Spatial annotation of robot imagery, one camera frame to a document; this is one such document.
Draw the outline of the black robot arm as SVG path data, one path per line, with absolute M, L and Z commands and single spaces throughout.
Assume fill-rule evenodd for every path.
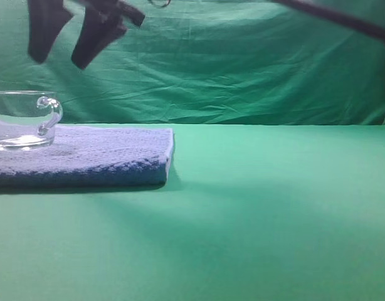
M 300 11 L 318 19 L 352 29 L 369 37 L 385 42 L 385 28 L 353 15 L 333 10 L 308 1 L 278 1 L 279 5 Z M 141 27 L 145 14 L 126 1 L 80 1 L 85 14 L 80 35 L 71 54 L 72 63 L 84 70 L 107 46 L 122 38 L 129 20 Z M 63 1 L 27 2 L 29 17 L 28 55 L 42 64 L 64 26 L 72 19 Z

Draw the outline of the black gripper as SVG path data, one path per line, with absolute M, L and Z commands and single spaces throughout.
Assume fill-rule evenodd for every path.
M 84 70 L 110 43 L 127 32 L 124 19 L 140 27 L 145 14 L 136 7 L 118 0 L 75 1 L 85 8 L 82 29 L 73 50 L 71 61 Z M 27 0 L 29 14 L 28 55 L 44 63 L 53 44 L 73 14 L 62 0 Z

